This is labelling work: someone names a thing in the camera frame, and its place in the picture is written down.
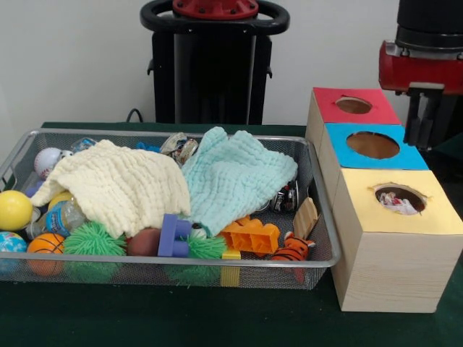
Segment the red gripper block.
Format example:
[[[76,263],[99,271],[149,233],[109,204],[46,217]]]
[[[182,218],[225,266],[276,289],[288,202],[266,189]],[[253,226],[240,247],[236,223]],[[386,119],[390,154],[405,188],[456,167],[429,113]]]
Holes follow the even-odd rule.
[[[379,83],[384,90],[408,92],[404,143],[416,145],[420,129],[420,91],[431,90],[422,116],[422,144],[435,147],[443,129],[443,93],[462,94],[462,60],[456,54],[409,51],[385,40],[379,51]]]

